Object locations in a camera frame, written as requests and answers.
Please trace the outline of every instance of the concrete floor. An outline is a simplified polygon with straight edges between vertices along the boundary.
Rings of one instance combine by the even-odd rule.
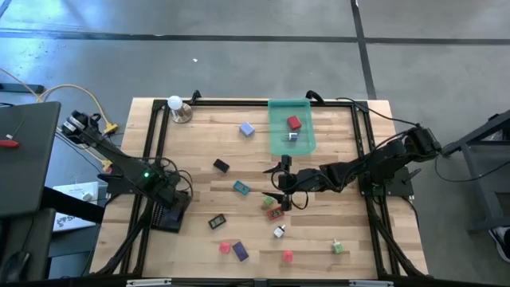
[[[510,38],[510,2],[502,0],[359,0],[367,37]],[[24,29],[110,33],[355,37],[349,0],[12,0],[0,32]],[[111,121],[123,124],[132,97],[322,96],[367,99],[358,45],[221,41],[84,41],[0,38],[1,66],[25,82],[73,83],[93,91]],[[442,144],[510,107],[509,45],[367,45],[378,99],[394,116],[430,127]],[[0,81],[10,81],[0,75]],[[31,96],[1,94],[15,104]],[[52,95],[63,106],[95,112],[74,90]],[[407,128],[397,124],[398,130]],[[454,156],[444,176],[469,177]],[[508,285],[510,265],[486,233],[465,228],[481,218],[470,183],[446,183],[430,163],[413,179],[430,274]],[[56,141],[47,185],[95,179],[95,169]],[[84,261],[83,254],[59,261]],[[82,263],[76,263],[77,269]],[[76,271],[52,270],[52,276]]]

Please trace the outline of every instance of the green translucent tray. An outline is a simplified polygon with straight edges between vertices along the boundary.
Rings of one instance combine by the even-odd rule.
[[[271,132],[271,153],[273,155],[309,155],[316,149],[313,132],[312,109],[308,99],[269,100],[269,130]],[[287,124],[290,116],[297,116],[301,128],[293,131]],[[288,140],[290,132],[297,132],[295,142]]]

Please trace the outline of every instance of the pink block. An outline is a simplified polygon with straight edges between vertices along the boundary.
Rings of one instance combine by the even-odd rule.
[[[284,251],[284,261],[285,262],[294,261],[294,253],[291,250]]]
[[[220,243],[220,252],[223,254],[227,254],[230,252],[230,244],[227,242]]]

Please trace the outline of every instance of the white paper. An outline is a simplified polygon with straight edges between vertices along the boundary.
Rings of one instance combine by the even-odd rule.
[[[98,183],[78,183],[65,186],[53,187],[55,191],[60,191],[65,195],[74,197],[75,199],[83,200],[86,194],[91,194],[92,199],[90,203],[97,204],[98,196]],[[94,222],[89,222],[81,218],[69,216],[66,214],[58,213],[55,215],[55,222],[53,223],[53,232],[60,232],[64,230],[74,230],[83,227],[95,226]]]

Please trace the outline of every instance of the wooden table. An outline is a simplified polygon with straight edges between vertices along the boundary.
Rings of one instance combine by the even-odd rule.
[[[142,155],[153,100],[133,99],[122,144],[122,150],[129,155]],[[388,101],[372,100],[369,105],[391,116]],[[239,124],[246,120],[256,130],[250,138],[238,131]],[[348,108],[314,107],[312,120],[317,147],[311,155],[293,156],[291,171],[357,157]],[[395,132],[393,122],[373,113],[371,122],[376,143]],[[153,142],[155,151],[157,140]],[[179,234],[151,231],[145,277],[376,278],[367,210],[357,182],[341,194],[311,193],[306,210],[294,208],[282,218],[267,219],[261,209],[264,197],[261,192],[275,190],[269,175],[261,172],[280,160],[279,156],[271,155],[269,145],[266,107],[194,107],[190,123],[169,123],[163,154],[174,160],[178,168],[192,174],[195,196]],[[213,167],[218,158],[230,165],[226,174]],[[233,190],[237,179],[250,185],[247,196]],[[92,271],[104,266],[123,241],[133,198],[121,195],[108,205]],[[294,199],[299,204],[304,202],[304,195],[296,194]],[[420,235],[409,204],[401,198],[388,198],[388,208],[396,242],[426,273]],[[227,223],[211,230],[208,220],[220,213],[226,216]],[[287,226],[284,237],[275,239],[273,231],[283,224]],[[333,238],[343,245],[340,255],[332,253]],[[218,251],[220,242],[238,241],[248,250],[249,258],[245,261],[239,262],[232,251],[230,254]],[[137,250],[135,242],[131,267]],[[294,252],[293,263],[283,263],[284,250]],[[382,253],[390,272],[384,244]]]

